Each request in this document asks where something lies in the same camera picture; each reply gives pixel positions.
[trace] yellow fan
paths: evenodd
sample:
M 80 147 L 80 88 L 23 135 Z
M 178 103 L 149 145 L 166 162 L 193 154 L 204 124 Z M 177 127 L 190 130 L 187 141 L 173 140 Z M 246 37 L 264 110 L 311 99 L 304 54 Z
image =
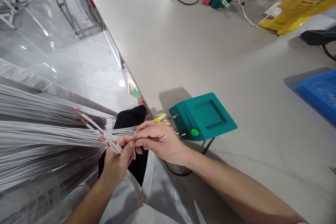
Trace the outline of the yellow fan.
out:
M 336 6 L 336 0 L 283 0 L 282 12 L 273 20 L 265 20 L 260 26 L 286 35 L 298 29 L 311 16 Z

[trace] blue tray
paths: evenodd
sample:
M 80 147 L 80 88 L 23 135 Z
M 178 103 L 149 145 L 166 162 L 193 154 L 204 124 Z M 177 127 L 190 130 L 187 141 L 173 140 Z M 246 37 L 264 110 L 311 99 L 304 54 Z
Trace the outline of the blue tray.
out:
M 336 125 L 336 70 L 305 79 L 296 90 Z

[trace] tiled floor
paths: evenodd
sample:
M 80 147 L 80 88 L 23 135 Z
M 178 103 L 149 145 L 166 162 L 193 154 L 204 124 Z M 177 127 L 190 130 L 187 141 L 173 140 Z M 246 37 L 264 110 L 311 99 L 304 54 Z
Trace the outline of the tiled floor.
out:
M 15 17 L 18 30 L 0 21 L 0 58 L 116 112 L 137 106 L 127 92 L 127 69 L 119 68 L 103 32 L 91 30 L 77 40 L 55 0 L 29 1 Z M 74 0 L 66 1 L 79 25 L 89 26 Z

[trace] yellow clip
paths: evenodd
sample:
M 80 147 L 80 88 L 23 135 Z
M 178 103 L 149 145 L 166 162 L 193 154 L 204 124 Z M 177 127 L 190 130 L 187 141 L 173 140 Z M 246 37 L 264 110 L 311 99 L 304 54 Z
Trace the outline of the yellow clip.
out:
M 153 121 L 154 121 L 154 122 L 157 122 L 157 123 L 160 123 L 160 120 L 161 120 L 162 118 L 164 118 L 166 115 L 167 115 L 167 114 L 164 114 L 164 115 L 162 115 L 162 116 L 160 116 L 160 117 L 154 119 Z
M 164 114 L 156 119 L 154 119 L 154 122 L 161 123 L 161 119 L 164 118 L 167 114 Z

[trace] white power strip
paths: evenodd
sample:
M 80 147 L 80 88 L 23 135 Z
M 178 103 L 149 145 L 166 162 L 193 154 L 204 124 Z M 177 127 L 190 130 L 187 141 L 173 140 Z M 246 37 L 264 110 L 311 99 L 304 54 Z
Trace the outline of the white power strip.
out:
M 281 8 L 277 7 L 279 4 L 280 2 L 276 2 L 271 7 L 269 7 L 264 13 L 266 15 L 269 15 L 268 17 L 275 18 L 282 12 Z

